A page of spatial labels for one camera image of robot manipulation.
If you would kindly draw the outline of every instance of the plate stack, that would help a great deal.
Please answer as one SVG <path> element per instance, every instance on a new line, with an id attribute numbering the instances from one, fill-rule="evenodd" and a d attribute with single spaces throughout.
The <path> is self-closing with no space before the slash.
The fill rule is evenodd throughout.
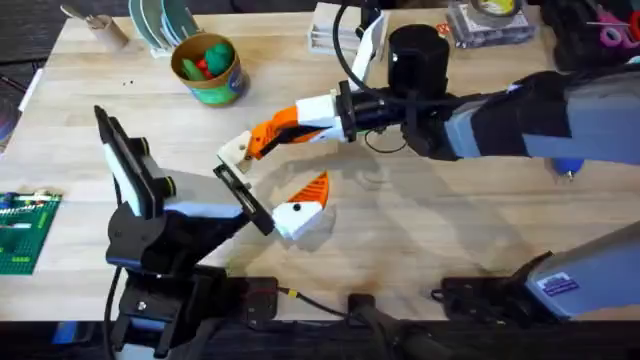
<path id="1" fill-rule="evenodd" d="M 170 55 L 200 30 L 184 0 L 129 0 L 129 13 L 154 56 Z"/>

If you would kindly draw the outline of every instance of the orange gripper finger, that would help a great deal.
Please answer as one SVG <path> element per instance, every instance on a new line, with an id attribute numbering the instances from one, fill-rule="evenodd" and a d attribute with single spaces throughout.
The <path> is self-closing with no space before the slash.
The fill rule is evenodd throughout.
<path id="1" fill-rule="evenodd" d="M 329 198 L 329 176 L 327 172 L 323 172 L 320 176 L 315 178 L 304 189 L 298 191 L 289 199 L 290 203 L 294 202 L 307 202 L 317 201 L 322 204 L 322 208 L 327 206 L 327 199 Z"/>
<path id="2" fill-rule="evenodd" d="M 296 126 L 298 126 L 298 109 L 295 106 L 278 111 L 273 119 L 265 121 L 251 130 L 247 156 L 257 160 L 262 159 L 262 149 L 278 136 L 280 130 Z"/>

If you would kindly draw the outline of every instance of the pink object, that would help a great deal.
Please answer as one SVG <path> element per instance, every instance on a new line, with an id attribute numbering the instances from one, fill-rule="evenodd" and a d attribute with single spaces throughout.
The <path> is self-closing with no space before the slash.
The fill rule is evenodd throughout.
<path id="1" fill-rule="evenodd" d="M 606 11 L 602 5 L 588 1 L 598 14 L 598 21 L 607 24 L 626 24 L 624 21 L 618 20 L 615 15 Z M 640 46 L 640 41 L 636 41 L 631 35 L 628 27 L 605 26 L 600 32 L 600 41 L 606 47 L 616 47 L 622 44 L 625 49 L 633 49 Z"/>

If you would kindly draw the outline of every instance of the cup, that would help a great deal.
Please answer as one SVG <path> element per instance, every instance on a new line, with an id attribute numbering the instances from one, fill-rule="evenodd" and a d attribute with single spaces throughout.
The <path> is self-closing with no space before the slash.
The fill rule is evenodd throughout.
<path id="1" fill-rule="evenodd" d="M 212 107 L 233 103 L 242 94 L 246 86 L 247 79 L 240 66 L 238 51 L 233 48 L 233 61 L 223 74 L 204 81 L 189 80 L 182 72 L 182 59 L 190 59 L 197 63 L 204 58 L 204 53 L 209 48 L 220 43 L 226 43 L 233 48 L 231 41 L 222 35 L 198 33 L 178 45 L 171 56 L 171 69 L 174 74 L 191 90 L 198 100 Z"/>

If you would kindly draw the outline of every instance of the small container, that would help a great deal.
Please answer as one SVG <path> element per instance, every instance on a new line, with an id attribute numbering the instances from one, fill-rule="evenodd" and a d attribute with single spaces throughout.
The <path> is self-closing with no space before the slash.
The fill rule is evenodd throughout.
<path id="1" fill-rule="evenodd" d="M 191 81 L 182 72 L 182 59 L 190 59 L 194 63 L 204 58 L 204 53 L 211 47 L 226 43 L 233 48 L 231 66 L 221 75 L 211 80 Z M 217 107 L 233 103 L 244 91 L 247 83 L 240 66 L 240 57 L 233 44 L 224 36 L 199 33 L 183 41 L 173 51 L 171 69 L 193 95 L 206 105 Z"/>
<path id="2" fill-rule="evenodd" d="M 118 24 L 109 15 L 96 16 L 104 24 L 103 28 L 89 26 L 96 38 L 104 44 L 107 50 L 116 52 L 129 43 L 129 38 L 125 35 Z"/>

